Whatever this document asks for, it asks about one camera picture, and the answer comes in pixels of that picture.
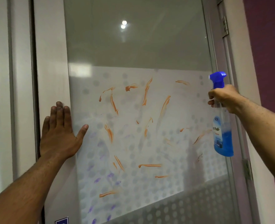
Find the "right hand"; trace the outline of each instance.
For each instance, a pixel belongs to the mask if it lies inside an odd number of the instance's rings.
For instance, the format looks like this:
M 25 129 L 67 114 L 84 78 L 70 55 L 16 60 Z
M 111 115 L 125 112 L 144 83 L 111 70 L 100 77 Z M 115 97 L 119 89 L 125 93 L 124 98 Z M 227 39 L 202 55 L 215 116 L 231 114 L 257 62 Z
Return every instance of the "right hand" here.
M 235 113 L 239 100 L 243 98 L 237 89 L 232 85 L 225 85 L 224 88 L 216 88 L 208 92 L 209 99 L 216 99 L 225 106 L 230 113 Z M 208 101 L 211 107 L 214 107 L 214 100 Z

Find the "blue trigger sprayer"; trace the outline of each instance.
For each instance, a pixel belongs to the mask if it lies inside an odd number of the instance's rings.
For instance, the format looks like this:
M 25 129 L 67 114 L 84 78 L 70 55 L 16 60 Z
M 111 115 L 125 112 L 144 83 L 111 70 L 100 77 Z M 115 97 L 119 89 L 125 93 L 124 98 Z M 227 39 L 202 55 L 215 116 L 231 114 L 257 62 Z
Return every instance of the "blue trigger sprayer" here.
M 213 89 L 224 88 L 224 78 L 226 73 L 222 71 L 209 75 L 209 79 L 213 82 Z M 232 131 L 230 124 L 230 114 L 228 110 L 222 106 L 220 102 L 214 98 L 214 119 L 213 119 L 213 139 L 214 149 L 217 153 L 231 157 L 234 155 L 232 145 Z

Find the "door hinge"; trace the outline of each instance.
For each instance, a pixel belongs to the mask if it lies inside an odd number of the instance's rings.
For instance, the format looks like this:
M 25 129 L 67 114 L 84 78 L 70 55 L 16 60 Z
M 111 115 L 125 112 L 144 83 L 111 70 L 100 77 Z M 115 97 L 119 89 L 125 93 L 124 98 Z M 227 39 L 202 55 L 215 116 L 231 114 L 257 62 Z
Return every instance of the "door hinge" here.
M 217 4 L 221 3 L 223 0 L 216 0 L 217 1 Z
M 242 159 L 244 176 L 248 180 L 253 180 L 251 162 L 248 159 Z
M 221 19 L 221 24 L 222 24 L 222 28 L 223 28 L 222 36 L 225 37 L 229 34 L 228 22 L 227 22 L 227 17 L 226 16 L 224 16 Z

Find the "finger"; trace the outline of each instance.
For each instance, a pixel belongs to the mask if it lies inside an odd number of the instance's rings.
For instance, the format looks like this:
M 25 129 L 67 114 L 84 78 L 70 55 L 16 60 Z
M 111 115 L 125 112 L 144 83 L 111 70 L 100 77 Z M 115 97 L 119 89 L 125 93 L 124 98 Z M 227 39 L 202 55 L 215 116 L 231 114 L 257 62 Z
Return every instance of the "finger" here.
M 209 105 L 214 105 L 214 100 L 208 101 Z
M 210 90 L 210 91 L 208 92 L 208 96 L 209 96 L 209 99 L 210 99 L 210 100 L 213 99 L 213 98 L 214 98 L 214 90 Z
M 56 126 L 62 127 L 64 126 L 64 110 L 63 104 L 60 101 L 56 103 Z
M 42 136 L 44 136 L 49 131 L 49 120 L 50 120 L 50 116 L 46 116 L 43 122 Z
M 70 108 L 68 106 L 64 107 L 64 127 L 65 129 L 70 130 L 70 132 L 72 132 L 72 119 L 71 119 L 71 112 L 70 112 Z
M 49 129 L 54 129 L 56 126 L 56 106 L 51 107 Z
M 85 133 L 87 132 L 87 129 L 89 128 L 88 124 L 85 124 L 78 132 L 76 138 L 80 141 L 83 140 L 83 137 L 85 136 Z

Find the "forearm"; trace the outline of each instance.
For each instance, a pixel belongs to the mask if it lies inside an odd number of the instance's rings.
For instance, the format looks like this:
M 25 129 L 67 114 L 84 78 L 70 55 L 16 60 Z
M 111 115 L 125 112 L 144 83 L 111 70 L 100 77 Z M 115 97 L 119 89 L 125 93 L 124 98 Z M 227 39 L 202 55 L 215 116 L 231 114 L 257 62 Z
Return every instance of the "forearm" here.
M 0 224 L 38 222 L 50 186 L 65 159 L 43 155 L 26 173 L 0 194 Z
M 275 113 L 244 97 L 236 105 L 235 113 L 253 146 L 275 177 Z

